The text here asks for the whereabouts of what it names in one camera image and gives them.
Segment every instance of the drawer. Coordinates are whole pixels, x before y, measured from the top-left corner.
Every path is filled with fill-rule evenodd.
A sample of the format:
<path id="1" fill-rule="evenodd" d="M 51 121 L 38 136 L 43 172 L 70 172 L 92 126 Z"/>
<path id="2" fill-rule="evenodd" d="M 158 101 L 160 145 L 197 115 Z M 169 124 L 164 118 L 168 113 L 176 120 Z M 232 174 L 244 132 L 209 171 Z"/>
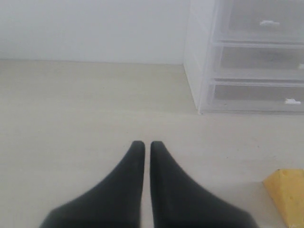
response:
<path id="1" fill-rule="evenodd" d="M 303 0 L 218 0 L 215 39 L 304 42 Z"/>
<path id="2" fill-rule="evenodd" d="M 304 85 L 211 84 L 207 110 L 303 112 Z"/>
<path id="3" fill-rule="evenodd" d="M 304 48 L 214 46 L 214 78 L 304 80 Z"/>

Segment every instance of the cheese wedge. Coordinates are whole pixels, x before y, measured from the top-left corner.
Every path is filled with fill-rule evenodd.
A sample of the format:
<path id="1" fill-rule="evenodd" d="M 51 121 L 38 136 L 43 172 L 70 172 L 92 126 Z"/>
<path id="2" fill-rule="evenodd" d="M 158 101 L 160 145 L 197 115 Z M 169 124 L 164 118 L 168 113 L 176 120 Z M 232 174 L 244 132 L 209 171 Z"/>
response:
<path id="1" fill-rule="evenodd" d="M 287 227 L 304 228 L 304 170 L 277 170 L 263 183 Z"/>

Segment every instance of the white drawer handle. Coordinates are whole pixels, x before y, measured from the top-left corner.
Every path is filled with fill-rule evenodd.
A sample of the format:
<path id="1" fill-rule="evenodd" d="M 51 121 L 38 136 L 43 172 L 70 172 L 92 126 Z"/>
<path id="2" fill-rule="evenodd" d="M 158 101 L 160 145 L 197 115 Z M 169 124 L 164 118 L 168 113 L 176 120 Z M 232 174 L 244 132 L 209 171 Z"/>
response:
<path id="1" fill-rule="evenodd" d="M 294 99 L 287 99 L 286 98 L 286 100 L 285 100 L 285 105 L 301 105 L 302 104 L 302 102 L 301 101 L 296 101 L 296 100 L 294 100 Z"/>
<path id="2" fill-rule="evenodd" d="M 263 27 L 279 27 L 280 22 L 275 22 L 273 20 L 263 20 L 260 22 L 260 26 Z"/>

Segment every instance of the beige floor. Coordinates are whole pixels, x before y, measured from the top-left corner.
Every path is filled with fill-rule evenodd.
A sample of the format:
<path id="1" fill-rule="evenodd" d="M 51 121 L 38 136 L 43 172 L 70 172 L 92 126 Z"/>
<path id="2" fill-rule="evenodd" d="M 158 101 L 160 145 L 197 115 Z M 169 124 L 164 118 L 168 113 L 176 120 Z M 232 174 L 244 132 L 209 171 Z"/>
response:
<path id="1" fill-rule="evenodd" d="M 143 140 L 152 228 L 149 144 L 162 140 L 198 183 L 283 228 L 261 180 L 304 167 L 303 135 L 299 116 L 197 115 L 181 66 L 0 61 L 0 227 L 37 228 Z"/>

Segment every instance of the clear plastic drawer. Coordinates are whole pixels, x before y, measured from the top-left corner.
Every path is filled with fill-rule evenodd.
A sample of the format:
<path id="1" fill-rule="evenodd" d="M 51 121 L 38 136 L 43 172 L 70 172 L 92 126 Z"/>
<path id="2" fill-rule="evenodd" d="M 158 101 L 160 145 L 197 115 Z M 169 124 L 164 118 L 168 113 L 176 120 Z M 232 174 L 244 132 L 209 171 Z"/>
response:
<path id="1" fill-rule="evenodd" d="M 304 80 L 304 48 L 214 46 L 211 55 L 213 78 Z"/>
<path id="2" fill-rule="evenodd" d="M 201 111 L 304 112 L 304 84 L 214 82 Z"/>
<path id="3" fill-rule="evenodd" d="M 303 0 L 218 0 L 215 39 L 304 42 Z"/>

